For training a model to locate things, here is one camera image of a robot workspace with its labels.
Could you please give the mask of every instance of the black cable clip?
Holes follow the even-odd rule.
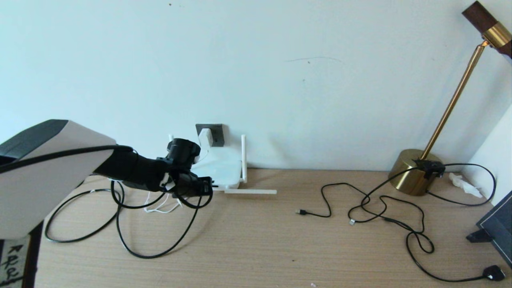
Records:
[[[444,170],[446,170],[446,167],[443,163],[439,161],[431,161],[431,160],[414,160],[416,163],[416,166],[418,166],[418,169],[425,172],[425,175],[423,176],[425,179],[430,179],[432,175],[434,175],[437,178],[441,178],[444,174]]]

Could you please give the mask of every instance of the brass lamp base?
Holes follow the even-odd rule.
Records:
[[[398,156],[398,159],[396,159],[388,177],[391,178],[404,170],[416,167],[414,160],[419,159],[422,153],[423,151],[418,149],[406,149],[400,152],[400,155]],[[432,154],[429,154],[426,160],[441,162],[439,158]],[[424,176],[425,172],[421,170],[411,170],[394,178],[390,183],[401,192],[413,196],[422,196],[426,194],[427,189],[435,179],[434,176],[429,177],[428,179]]]

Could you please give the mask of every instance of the white wall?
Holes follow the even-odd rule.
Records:
[[[426,145],[481,42],[472,2],[4,0],[0,142],[63,118],[156,157],[215,122],[247,134],[253,167],[388,170]],[[510,1],[482,3],[512,27]],[[484,52],[435,154],[473,156],[511,70]]]
[[[512,106],[508,107],[505,115],[470,162],[485,166],[496,177],[496,193],[491,200],[493,205],[512,190]],[[463,173],[473,185],[481,188],[480,191],[486,198],[489,198],[493,181],[486,171],[478,167],[467,167]]]

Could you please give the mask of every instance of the crumpled tissue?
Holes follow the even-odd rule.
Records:
[[[452,181],[454,186],[457,186],[459,188],[462,188],[464,192],[468,194],[472,194],[473,196],[476,196],[478,198],[482,198],[482,194],[480,194],[480,191],[476,189],[473,185],[469,184],[468,182],[462,180],[462,175],[455,175],[453,173],[448,174],[448,177]]]

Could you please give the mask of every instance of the gold lamp pole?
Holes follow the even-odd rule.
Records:
[[[452,96],[452,100],[448,104],[448,107],[441,117],[441,120],[439,121],[439,124],[437,125],[436,130],[432,134],[432,137],[430,138],[429,143],[425,149],[423,151],[418,149],[403,150],[393,165],[393,168],[389,173],[389,178],[404,170],[417,167],[416,162],[418,160],[441,162],[438,157],[430,154],[430,150],[432,149],[432,146],[434,146],[434,143],[441,133],[444,124],[453,111],[457,100],[462,94],[462,91],[464,90],[464,87],[466,86],[466,83],[469,80],[471,73],[478,63],[478,60],[480,59],[480,56],[482,55],[482,52],[486,46],[494,47],[501,54],[512,57],[512,35],[478,1],[474,2],[466,10],[464,10],[462,14],[478,29],[478,31],[480,31],[480,33],[482,33],[484,42],[478,45],[473,52],[473,55],[467,64],[466,71],[464,72],[459,85],[457,86],[457,89]],[[420,196],[426,193],[434,179],[435,174],[426,175],[424,171],[416,169],[393,178],[390,183],[399,191],[409,195]]]

